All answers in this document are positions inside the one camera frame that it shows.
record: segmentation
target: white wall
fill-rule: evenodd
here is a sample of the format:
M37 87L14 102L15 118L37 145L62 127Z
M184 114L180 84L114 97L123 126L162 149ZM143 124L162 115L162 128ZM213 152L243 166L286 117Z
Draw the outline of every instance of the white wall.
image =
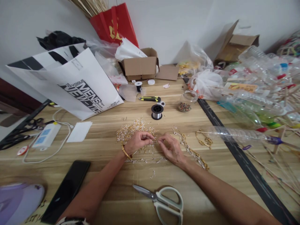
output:
M36 37L62 30L84 39L97 38L85 16L68 0L0 0L0 78L33 98L47 98L4 65L44 52Z
M186 56L185 41L199 44L214 59L230 26L249 22L260 48L274 50L300 29L299 0L110 0L126 2L140 48L153 47L161 64ZM68 0L0 0L0 78L32 97L46 98L4 65L43 52L35 37L62 30L84 39L97 37L84 15Z

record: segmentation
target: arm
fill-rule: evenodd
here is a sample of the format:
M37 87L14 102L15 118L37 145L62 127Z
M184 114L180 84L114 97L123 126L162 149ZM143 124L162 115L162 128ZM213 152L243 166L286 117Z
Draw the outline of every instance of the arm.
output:
M125 144L124 149L128 155L131 155L143 146L151 144L153 139L154 137L148 132L135 132ZM92 223L103 196L126 159L126 155L120 150L103 170L76 195L58 221L64 217L75 217L86 218L87 222Z
M185 171L204 191L220 212L233 224L280 224L272 215L248 196L199 167L195 161L183 155L178 140L170 134L158 138L166 157Z

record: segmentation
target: gold chain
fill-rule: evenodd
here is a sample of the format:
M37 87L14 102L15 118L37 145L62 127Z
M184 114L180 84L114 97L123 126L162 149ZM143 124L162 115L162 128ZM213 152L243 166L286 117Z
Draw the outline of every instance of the gold chain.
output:
M206 144L205 144L203 141L199 140L199 138L198 138L198 133L203 134L203 136L205 137L204 141L206 142ZM212 149L213 141L212 141L209 137L206 137L206 136L204 135L204 133L201 132L201 130L196 131L195 134L196 134L196 138L197 138L199 144L201 144L201 145L206 145L207 147L209 147L209 149Z
M202 159L202 157L189 147L185 134L181 133L179 130L178 132L176 132L174 129L172 130L175 135L179 135L180 143L186 148L187 152L198 160L198 163L203 167L203 169L205 169L206 171L209 170L207 163Z

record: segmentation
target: hand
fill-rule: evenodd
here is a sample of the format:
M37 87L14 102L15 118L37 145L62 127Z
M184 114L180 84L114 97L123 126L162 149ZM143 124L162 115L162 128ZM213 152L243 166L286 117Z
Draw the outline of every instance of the hand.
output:
M169 148L164 145L163 141L168 142ZM157 142L162 148L165 156L176 166L182 167L186 163L187 157L183 155L179 141L173 138L170 134L165 133L163 136L160 136Z
M125 151L128 155L135 153L140 148L152 144L154 137L152 134L146 131L137 131L132 135L132 137L127 141L124 146Z

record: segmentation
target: white cable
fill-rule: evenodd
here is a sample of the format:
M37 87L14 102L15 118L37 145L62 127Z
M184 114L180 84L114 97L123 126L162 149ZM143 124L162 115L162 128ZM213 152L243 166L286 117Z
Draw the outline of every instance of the white cable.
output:
M56 120L55 120L54 116L55 116L55 114L58 113L60 110L62 110L62 108L59 109L58 111L56 111L56 112L53 114L52 120L54 120L54 121L57 122L57 123L60 123L60 124L63 124L63 125L68 126L69 133L68 133L68 135L66 136L66 138L64 139L64 141L62 142L62 144L61 144L61 146L59 147L59 149L58 149L54 154L52 154L51 156L49 156L49 157L47 157L47 158L45 158L45 159L43 159L43 160L41 160L41 161L26 162L25 159L26 159L26 157L27 157L27 155L28 155L29 149L30 149L31 145L35 142L35 140L38 138L38 136L42 133L42 131L41 131L41 132L34 138L34 140L29 144L28 150L26 151L26 153L25 153L25 155L24 155L24 158L23 158L23 160L22 160L23 163L42 163L42 162L46 161L47 159L50 159L52 156L56 155L56 154L61 150L61 148L62 148L63 145L65 144L66 140L67 140L68 137L70 136L70 134L71 134L71 129L72 129L74 126L71 125L71 124L69 124L69 123L67 123L67 122L59 122L59 121L56 121Z

